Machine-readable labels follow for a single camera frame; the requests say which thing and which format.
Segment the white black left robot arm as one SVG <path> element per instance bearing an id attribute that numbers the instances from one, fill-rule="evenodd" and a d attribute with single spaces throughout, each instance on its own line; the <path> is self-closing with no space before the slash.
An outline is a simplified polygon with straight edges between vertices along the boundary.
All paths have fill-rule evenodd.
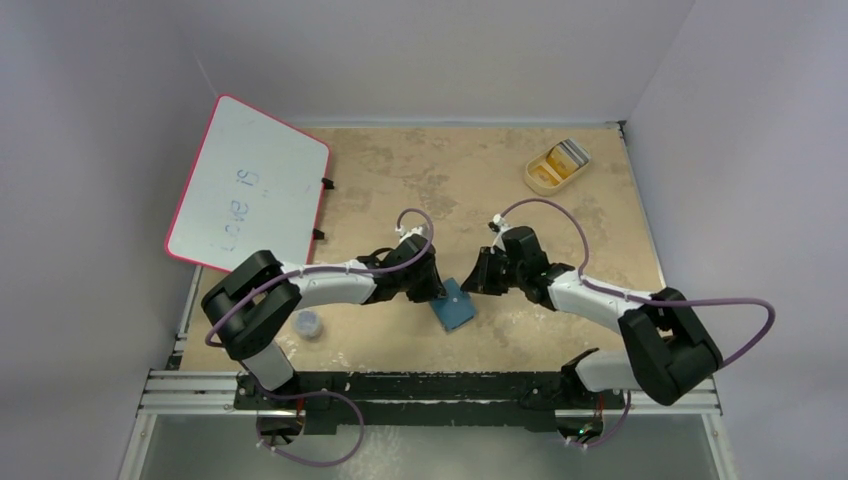
<path id="1" fill-rule="evenodd" d="M 287 408 L 297 399 L 298 382 L 275 338 L 289 317 L 322 305 L 387 302 L 400 293 L 412 303 L 444 299 L 435 254 L 427 238 L 415 233 L 394 248 L 343 264 L 299 266 L 257 251 L 202 298 L 212 325 L 208 342 L 259 382 L 259 395 L 272 408 Z"/>

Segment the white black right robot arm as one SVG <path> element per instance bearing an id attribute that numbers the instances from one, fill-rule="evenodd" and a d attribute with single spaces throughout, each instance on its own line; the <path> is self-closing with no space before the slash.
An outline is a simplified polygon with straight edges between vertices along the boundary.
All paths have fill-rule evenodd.
<path id="1" fill-rule="evenodd" d="M 596 291 L 575 267 L 549 261 L 534 230 L 507 228 L 482 247 L 463 281 L 467 293 L 500 296 L 510 289 L 551 311 L 574 314 L 617 334 L 618 351 L 589 349 L 565 364 L 564 399 L 584 407 L 606 390 L 639 390 L 670 406 L 715 373 L 723 355 L 688 306 L 666 306 L 682 295 L 665 288 L 642 299 Z"/>

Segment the blue leather card holder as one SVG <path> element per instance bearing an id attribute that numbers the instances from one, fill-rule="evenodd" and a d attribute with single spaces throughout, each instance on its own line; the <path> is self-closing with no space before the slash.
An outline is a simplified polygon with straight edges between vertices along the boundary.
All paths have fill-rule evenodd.
<path id="1" fill-rule="evenodd" d="M 437 320 L 446 333 L 451 333 L 466 325 L 477 315 L 470 295 L 460 288 L 454 278 L 443 283 L 446 296 L 428 303 Z"/>

